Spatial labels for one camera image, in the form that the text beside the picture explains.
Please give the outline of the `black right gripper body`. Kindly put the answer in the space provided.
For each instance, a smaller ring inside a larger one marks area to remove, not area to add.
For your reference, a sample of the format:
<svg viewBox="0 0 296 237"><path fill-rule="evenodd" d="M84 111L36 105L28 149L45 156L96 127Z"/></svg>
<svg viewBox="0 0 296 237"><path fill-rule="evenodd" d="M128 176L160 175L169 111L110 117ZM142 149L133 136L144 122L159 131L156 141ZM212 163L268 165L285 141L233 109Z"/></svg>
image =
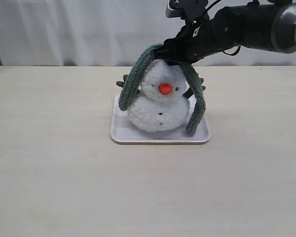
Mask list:
<svg viewBox="0 0 296 237"><path fill-rule="evenodd" d="M212 21L186 24L174 38L164 41L162 49L175 53L178 63L193 64L212 55Z"/></svg>

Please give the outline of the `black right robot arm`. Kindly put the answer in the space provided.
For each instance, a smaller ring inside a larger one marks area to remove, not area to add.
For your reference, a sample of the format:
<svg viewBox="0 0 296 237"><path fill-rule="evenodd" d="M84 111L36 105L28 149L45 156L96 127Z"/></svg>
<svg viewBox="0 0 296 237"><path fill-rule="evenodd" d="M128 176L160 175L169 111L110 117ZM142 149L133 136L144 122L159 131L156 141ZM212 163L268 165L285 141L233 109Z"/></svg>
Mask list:
<svg viewBox="0 0 296 237"><path fill-rule="evenodd" d="M172 39L152 50L153 59L170 65L193 64L233 47L292 54L296 52L296 3L271 0L260 4L225 6L213 18L206 0L170 0L166 16L179 17L185 25Z"/></svg>

